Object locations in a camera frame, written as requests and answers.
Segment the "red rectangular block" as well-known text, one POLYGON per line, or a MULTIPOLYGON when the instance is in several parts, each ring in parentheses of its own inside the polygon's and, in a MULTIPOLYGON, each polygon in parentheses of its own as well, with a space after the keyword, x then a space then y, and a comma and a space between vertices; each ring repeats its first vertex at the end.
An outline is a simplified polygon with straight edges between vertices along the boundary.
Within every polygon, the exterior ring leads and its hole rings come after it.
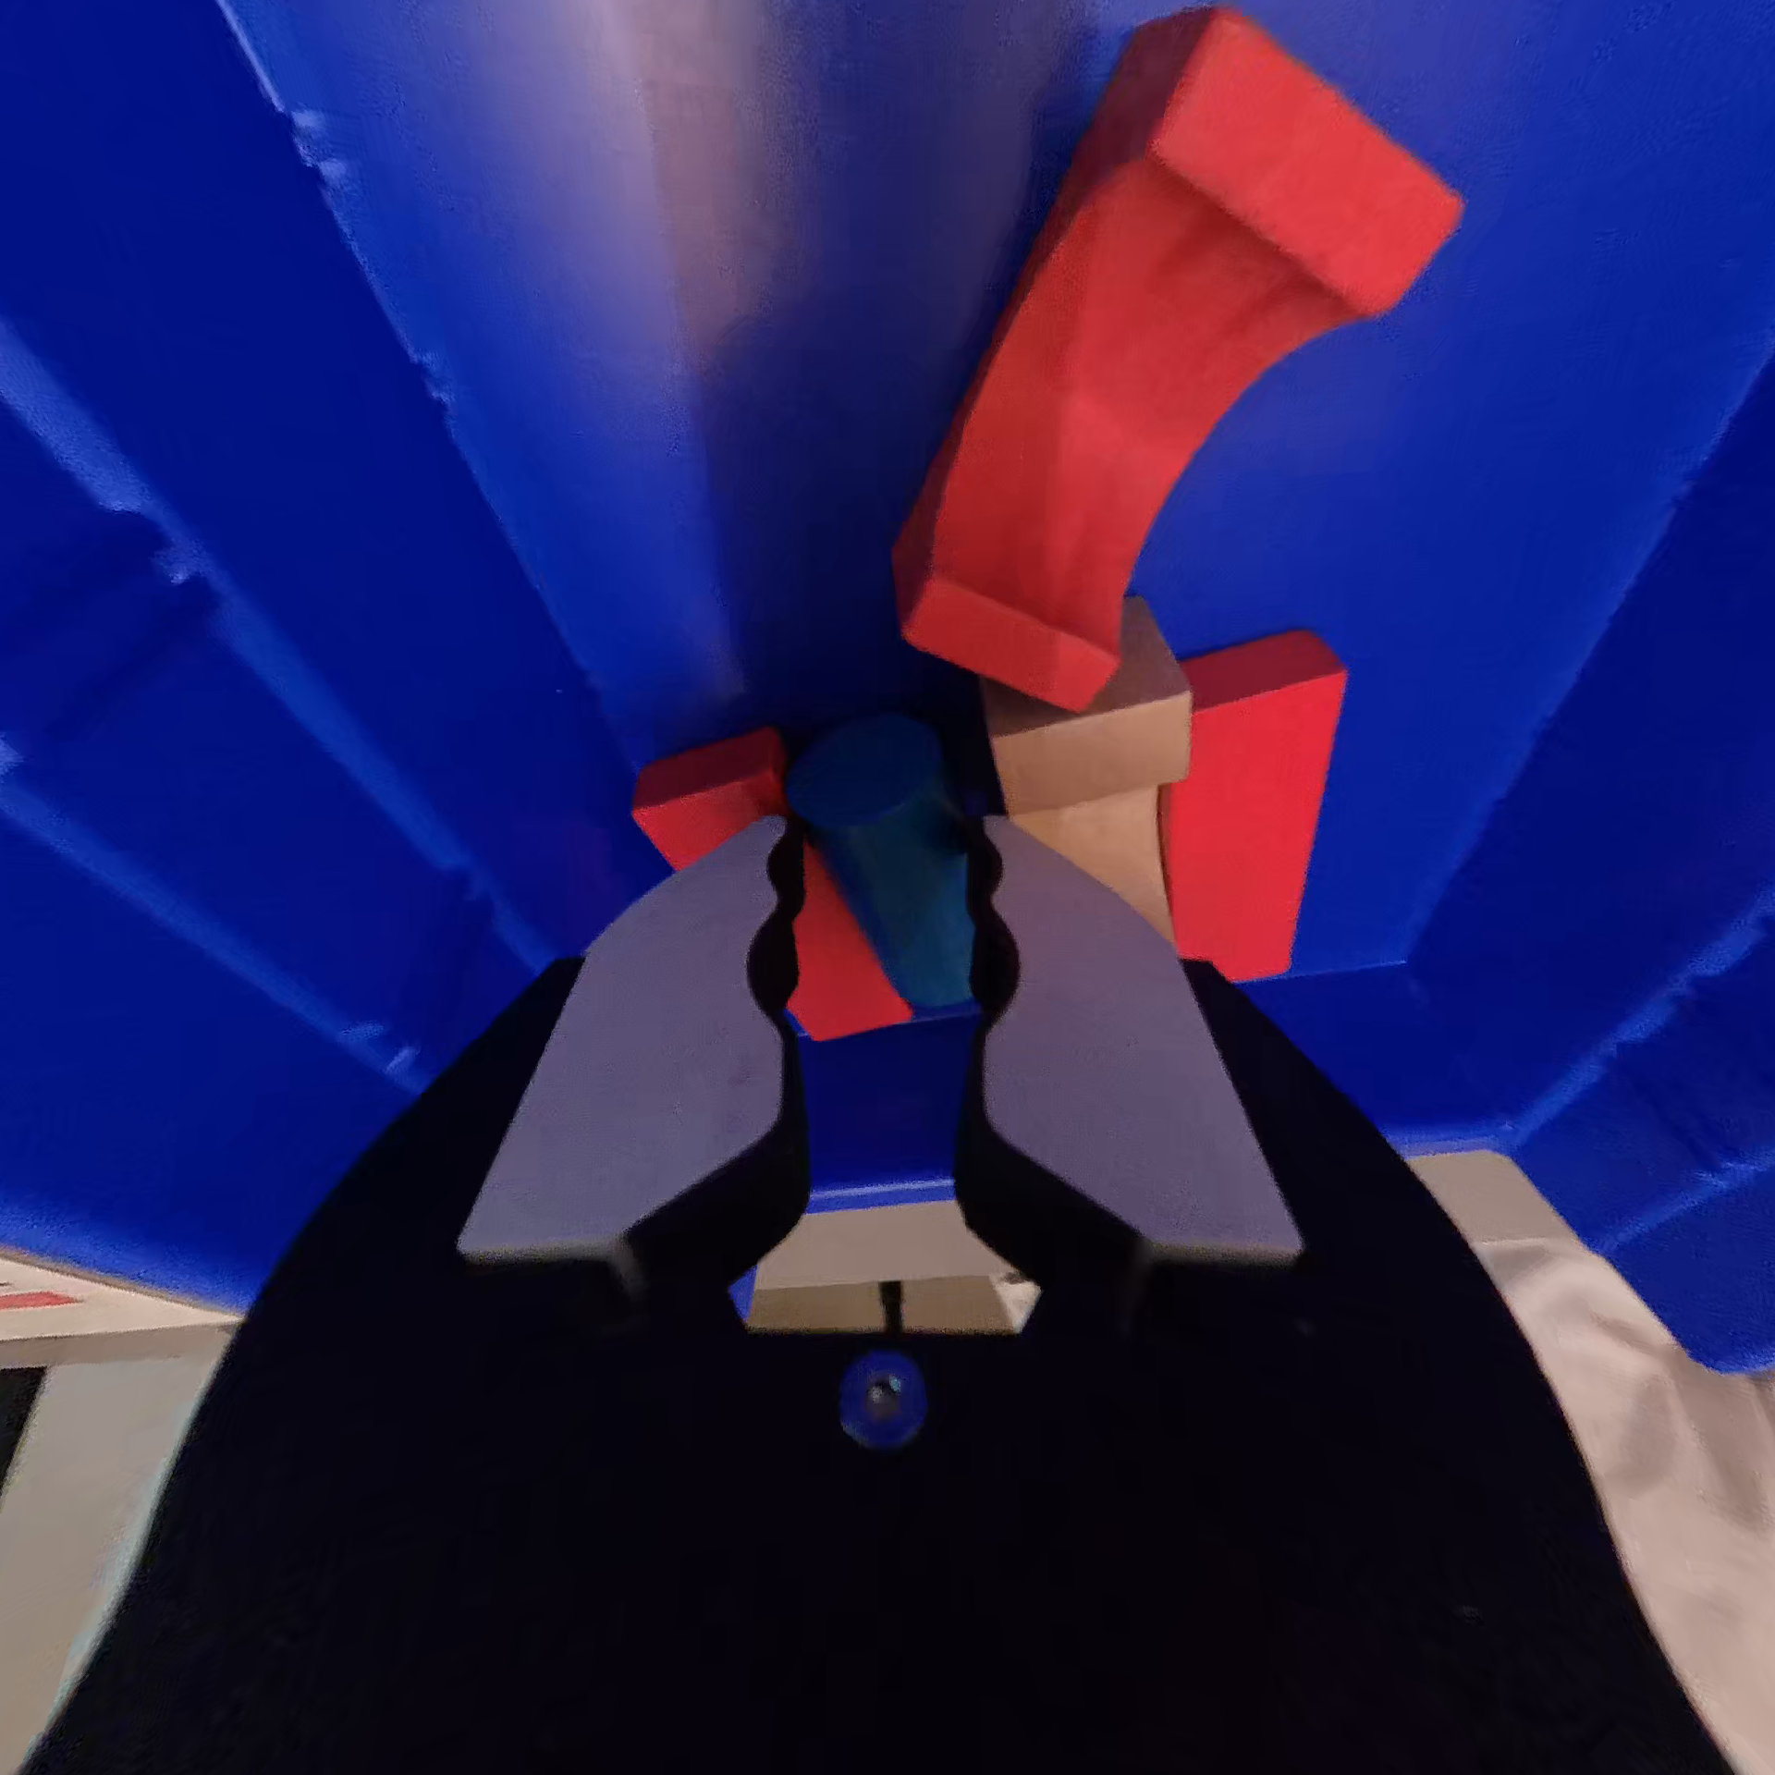
POLYGON ((1184 661, 1191 770, 1161 792, 1175 945, 1232 982, 1293 964, 1346 694, 1344 661, 1292 629, 1184 661))

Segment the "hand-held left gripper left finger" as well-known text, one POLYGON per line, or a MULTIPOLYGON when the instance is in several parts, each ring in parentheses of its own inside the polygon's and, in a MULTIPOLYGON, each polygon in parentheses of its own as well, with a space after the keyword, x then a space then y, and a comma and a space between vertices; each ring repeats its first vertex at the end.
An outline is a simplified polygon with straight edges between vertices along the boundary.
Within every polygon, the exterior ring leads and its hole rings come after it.
POLYGON ((460 1233, 485 1283, 727 1297, 809 1205, 789 1000, 806 841, 768 814, 587 946, 460 1233))

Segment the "red flat block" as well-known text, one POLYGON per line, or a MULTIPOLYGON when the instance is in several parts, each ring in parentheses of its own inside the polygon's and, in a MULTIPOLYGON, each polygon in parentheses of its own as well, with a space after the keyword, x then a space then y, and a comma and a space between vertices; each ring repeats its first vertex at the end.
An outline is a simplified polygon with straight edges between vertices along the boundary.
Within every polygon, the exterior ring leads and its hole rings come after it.
MULTIPOLYGON (((645 768, 637 775, 632 814, 678 870, 753 823, 787 815, 787 771, 785 738, 763 725, 645 768)), ((914 1008, 893 984, 811 840, 806 844, 806 903, 793 938, 800 980, 789 1012, 806 1036, 838 1039, 911 1023, 914 1008)))

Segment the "blue cylinder block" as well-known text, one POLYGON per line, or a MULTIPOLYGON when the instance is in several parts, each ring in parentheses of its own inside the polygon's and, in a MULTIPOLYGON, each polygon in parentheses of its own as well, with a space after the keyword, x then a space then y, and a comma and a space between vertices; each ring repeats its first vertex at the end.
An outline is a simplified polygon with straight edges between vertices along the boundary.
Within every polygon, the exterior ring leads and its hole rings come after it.
POLYGON ((787 796, 900 997, 967 1004, 968 833, 938 735, 905 715, 832 726, 790 762, 787 796))

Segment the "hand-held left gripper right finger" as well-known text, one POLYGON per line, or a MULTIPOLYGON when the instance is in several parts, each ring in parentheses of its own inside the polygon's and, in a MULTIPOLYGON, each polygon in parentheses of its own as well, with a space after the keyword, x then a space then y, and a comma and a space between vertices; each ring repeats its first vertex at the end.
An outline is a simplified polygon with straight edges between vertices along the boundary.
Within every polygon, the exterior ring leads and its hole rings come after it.
POLYGON ((1280 1272, 1302 1233, 1168 942, 1006 815, 968 837, 965 1221, 1062 1297, 1280 1272))

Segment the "red arch block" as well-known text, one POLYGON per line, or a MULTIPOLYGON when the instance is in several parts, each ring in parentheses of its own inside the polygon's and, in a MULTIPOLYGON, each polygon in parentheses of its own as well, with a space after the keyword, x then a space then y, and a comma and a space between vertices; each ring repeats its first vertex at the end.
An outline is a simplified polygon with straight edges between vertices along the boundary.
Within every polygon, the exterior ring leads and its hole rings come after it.
POLYGON ((1138 30, 894 546, 903 639, 1084 711, 1218 423, 1307 342, 1394 310, 1461 217, 1248 16, 1138 30))

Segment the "natural wooden arch block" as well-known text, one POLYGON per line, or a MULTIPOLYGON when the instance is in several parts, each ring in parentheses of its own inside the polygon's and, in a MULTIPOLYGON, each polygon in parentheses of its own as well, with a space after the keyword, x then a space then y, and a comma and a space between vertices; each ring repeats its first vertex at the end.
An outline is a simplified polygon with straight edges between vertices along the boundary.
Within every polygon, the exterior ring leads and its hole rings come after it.
POLYGON ((978 678, 1006 815, 1175 942, 1162 790, 1192 761, 1192 689, 1154 612, 1124 598, 1122 657, 1078 715, 978 678))

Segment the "blue plastic bin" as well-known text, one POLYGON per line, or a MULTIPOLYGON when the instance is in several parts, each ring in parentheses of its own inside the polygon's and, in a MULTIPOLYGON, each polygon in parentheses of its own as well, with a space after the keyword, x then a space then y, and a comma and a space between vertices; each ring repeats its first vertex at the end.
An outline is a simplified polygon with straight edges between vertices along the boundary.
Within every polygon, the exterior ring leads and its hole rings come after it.
MULTIPOLYGON (((1129 595, 1346 694, 1258 1004, 1771 1364, 1771 4, 1231 4, 1462 198, 1129 595)), ((894 548, 1173 4, 5 4, 5 1248, 245 1307, 894 548)))

